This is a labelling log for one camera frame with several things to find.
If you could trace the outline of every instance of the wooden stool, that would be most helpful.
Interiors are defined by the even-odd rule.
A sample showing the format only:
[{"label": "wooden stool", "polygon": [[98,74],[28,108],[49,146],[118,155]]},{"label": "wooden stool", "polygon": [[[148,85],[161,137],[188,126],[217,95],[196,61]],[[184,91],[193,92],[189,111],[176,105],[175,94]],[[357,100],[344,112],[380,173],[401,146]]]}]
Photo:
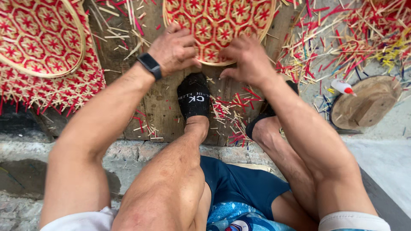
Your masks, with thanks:
[{"label": "wooden stool", "polygon": [[334,102],[330,120],[342,129],[376,125],[397,102],[401,86],[391,76],[372,76],[353,86],[357,97],[341,94]]}]

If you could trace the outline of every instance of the hexagonal weave pattern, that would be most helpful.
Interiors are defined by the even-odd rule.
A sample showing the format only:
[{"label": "hexagonal weave pattern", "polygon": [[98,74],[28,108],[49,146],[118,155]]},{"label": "hexagonal weave pattern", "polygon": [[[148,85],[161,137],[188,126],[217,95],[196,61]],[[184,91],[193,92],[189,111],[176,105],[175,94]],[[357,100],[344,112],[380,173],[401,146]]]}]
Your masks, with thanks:
[{"label": "hexagonal weave pattern", "polygon": [[276,0],[164,0],[164,24],[177,21],[196,39],[198,60],[212,66],[234,63],[219,57],[222,48],[242,34],[267,33]]},{"label": "hexagonal weave pattern", "polygon": [[64,1],[0,0],[0,60],[39,77],[78,68],[85,35],[73,7]]},{"label": "hexagonal weave pattern", "polygon": [[[94,95],[106,87],[104,71],[93,44],[88,17],[83,10],[83,1],[71,5],[75,10],[75,15],[80,19],[79,29],[85,33],[85,56],[79,67],[62,77],[42,78],[25,74],[17,68],[0,62],[0,115],[2,105],[5,102],[17,103],[19,101],[23,102],[22,104],[26,109],[35,105],[37,113],[44,113],[46,108],[52,107],[60,114],[69,115],[84,106]],[[4,31],[5,28],[0,24],[0,32],[4,33]]]}]

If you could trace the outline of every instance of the finger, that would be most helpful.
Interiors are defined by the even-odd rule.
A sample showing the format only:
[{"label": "finger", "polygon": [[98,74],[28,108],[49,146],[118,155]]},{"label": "finger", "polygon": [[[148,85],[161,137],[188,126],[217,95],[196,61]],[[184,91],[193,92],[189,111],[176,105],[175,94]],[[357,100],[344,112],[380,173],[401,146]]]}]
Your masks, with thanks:
[{"label": "finger", "polygon": [[184,69],[190,66],[196,66],[197,68],[201,69],[201,62],[195,58],[186,59],[184,62],[182,62],[181,69]]},{"label": "finger", "polygon": [[180,38],[180,37],[187,36],[189,34],[190,34],[190,30],[187,29],[187,28],[183,28],[183,29],[177,31],[176,33],[174,33],[174,36],[176,36],[177,38]]},{"label": "finger", "polygon": [[249,46],[250,43],[252,43],[252,39],[246,35],[246,34],[242,34],[240,36],[240,38],[244,41],[244,43],[246,44],[246,46]]},{"label": "finger", "polygon": [[197,55],[196,49],[193,46],[185,47],[184,48],[184,59],[194,58]]},{"label": "finger", "polygon": [[241,55],[241,50],[233,46],[228,46],[220,51],[220,57],[222,58],[238,60],[240,55]]},{"label": "finger", "polygon": [[227,68],[220,74],[220,78],[224,79],[227,76],[236,79],[239,76],[239,71],[237,68]]},{"label": "finger", "polygon": [[183,47],[194,46],[195,43],[196,43],[196,40],[194,39],[194,36],[192,35],[187,35],[187,36],[180,38],[180,44]]},{"label": "finger", "polygon": [[237,47],[237,48],[244,48],[244,47],[247,46],[247,44],[241,38],[234,38],[231,41],[230,46],[234,46],[234,47]]},{"label": "finger", "polygon": [[167,34],[173,34],[173,33],[177,32],[177,31],[179,31],[179,30],[181,30],[181,27],[180,27],[179,24],[177,24],[177,23],[171,23],[171,24],[167,27],[166,33],[167,33]]},{"label": "finger", "polygon": [[256,42],[259,43],[259,40],[256,34],[252,34],[250,39],[253,43],[256,43]]}]

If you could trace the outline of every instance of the hand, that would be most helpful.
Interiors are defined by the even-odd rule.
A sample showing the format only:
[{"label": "hand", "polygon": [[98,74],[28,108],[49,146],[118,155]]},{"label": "hand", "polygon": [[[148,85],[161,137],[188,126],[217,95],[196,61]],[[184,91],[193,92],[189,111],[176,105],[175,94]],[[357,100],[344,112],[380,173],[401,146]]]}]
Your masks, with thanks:
[{"label": "hand", "polygon": [[151,45],[148,53],[160,64],[163,77],[172,72],[195,65],[201,68],[201,63],[195,59],[195,39],[188,29],[172,23]]},{"label": "hand", "polygon": [[238,82],[261,88],[277,76],[266,51],[256,37],[241,35],[233,39],[230,45],[220,52],[220,56],[237,61],[237,68],[225,69],[220,78],[229,76]]}]

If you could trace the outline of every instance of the red bottle cap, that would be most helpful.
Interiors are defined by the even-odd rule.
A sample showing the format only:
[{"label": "red bottle cap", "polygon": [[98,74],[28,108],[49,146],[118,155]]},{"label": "red bottle cap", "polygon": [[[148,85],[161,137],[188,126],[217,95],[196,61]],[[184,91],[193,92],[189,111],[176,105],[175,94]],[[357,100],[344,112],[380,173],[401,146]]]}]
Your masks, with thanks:
[{"label": "red bottle cap", "polygon": [[346,88],[346,89],[344,90],[344,92],[347,93],[347,94],[351,94],[351,92],[353,92],[353,89],[351,89],[351,88]]}]

